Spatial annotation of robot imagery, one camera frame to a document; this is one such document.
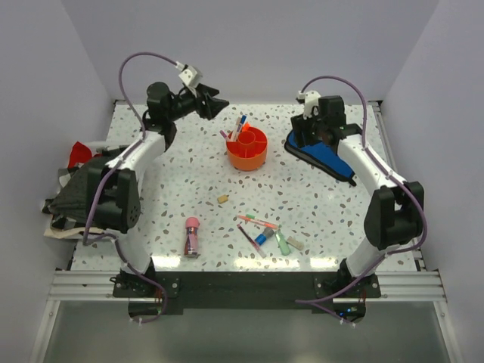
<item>wall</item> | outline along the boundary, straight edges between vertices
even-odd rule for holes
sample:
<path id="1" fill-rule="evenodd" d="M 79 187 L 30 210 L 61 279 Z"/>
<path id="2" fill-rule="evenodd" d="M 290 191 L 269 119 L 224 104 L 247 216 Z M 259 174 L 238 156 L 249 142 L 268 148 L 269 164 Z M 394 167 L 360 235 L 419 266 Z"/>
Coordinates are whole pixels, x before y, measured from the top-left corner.
<path id="1" fill-rule="evenodd" d="M 312 77 L 351 79 L 371 100 L 383 99 L 438 0 L 62 0 L 114 98 L 122 98 L 117 70 L 136 51 L 158 51 L 200 68 L 204 82 L 231 101 L 294 102 Z M 167 80 L 173 68 L 135 60 L 126 68 L 127 92 Z M 336 82 L 325 93 L 357 101 Z"/>
<path id="2" fill-rule="evenodd" d="M 72 250 L 42 239 L 41 202 L 73 142 L 106 134 L 112 106 L 58 0 L 2 0 L 0 34 L 0 361 L 17 363 Z"/>
<path id="3" fill-rule="evenodd" d="M 483 12 L 481 0 L 441 0 L 383 102 L 399 171 L 426 188 L 423 254 L 442 273 L 467 362 L 484 355 Z"/>

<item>green marker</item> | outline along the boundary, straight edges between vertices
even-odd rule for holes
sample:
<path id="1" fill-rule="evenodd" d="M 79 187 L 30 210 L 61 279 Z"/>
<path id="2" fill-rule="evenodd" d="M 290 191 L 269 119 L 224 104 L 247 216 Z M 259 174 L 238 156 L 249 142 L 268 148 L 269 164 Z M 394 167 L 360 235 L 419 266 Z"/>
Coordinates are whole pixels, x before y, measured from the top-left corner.
<path id="1" fill-rule="evenodd" d="M 278 240 L 279 250 L 281 250 L 282 256 L 290 254 L 290 248 L 287 245 L 286 237 L 282 234 L 280 229 L 275 232 L 275 239 Z"/>

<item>white speckled tabletop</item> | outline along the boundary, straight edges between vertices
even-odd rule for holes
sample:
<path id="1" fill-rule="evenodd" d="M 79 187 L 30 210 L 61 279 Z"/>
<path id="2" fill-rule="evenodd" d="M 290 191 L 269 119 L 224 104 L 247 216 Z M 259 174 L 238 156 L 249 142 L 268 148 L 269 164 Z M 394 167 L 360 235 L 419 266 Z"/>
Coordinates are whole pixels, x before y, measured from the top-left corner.
<path id="1" fill-rule="evenodd" d="M 144 105 L 137 106 L 142 112 Z M 196 114 L 177 122 L 178 134 L 170 149 L 158 157 L 144 177 L 138 243 L 152 255 L 158 271 L 336 271 L 364 237 L 363 220 L 370 201 L 358 178 L 357 186 L 336 181 L 284 150 L 290 117 L 302 112 L 296 104 L 235 104 L 216 119 Z M 220 129 L 229 130 L 241 114 L 268 137 L 265 164 L 241 172 L 228 162 Z M 361 124 L 362 107 L 346 106 L 348 123 Z M 136 137 L 139 124 L 132 111 L 117 104 L 108 141 Z M 373 110 L 368 107 L 368 140 L 385 159 Z M 228 195 L 218 205 L 217 197 Z M 237 214 L 254 214 L 283 225 L 286 237 L 304 243 L 282 256 L 275 238 L 262 245 L 262 259 L 236 225 Z M 196 216 L 200 256 L 183 256 L 185 220 Z M 261 228 L 246 231 L 255 238 Z M 78 243 L 72 270 L 113 271 L 119 258 L 110 242 L 90 247 Z M 416 271 L 411 253 L 388 258 L 379 271 Z"/>

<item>orange container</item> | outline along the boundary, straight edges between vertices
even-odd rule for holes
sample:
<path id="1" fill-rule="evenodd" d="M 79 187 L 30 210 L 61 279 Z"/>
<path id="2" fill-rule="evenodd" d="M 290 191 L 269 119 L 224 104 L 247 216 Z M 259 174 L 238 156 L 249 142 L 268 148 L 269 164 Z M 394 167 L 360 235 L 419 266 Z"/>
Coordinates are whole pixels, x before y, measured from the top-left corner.
<path id="1" fill-rule="evenodd" d="M 246 172 L 258 169 L 267 157 L 267 137 L 255 127 L 243 128 L 236 141 L 226 141 L 231 164 Z"/>

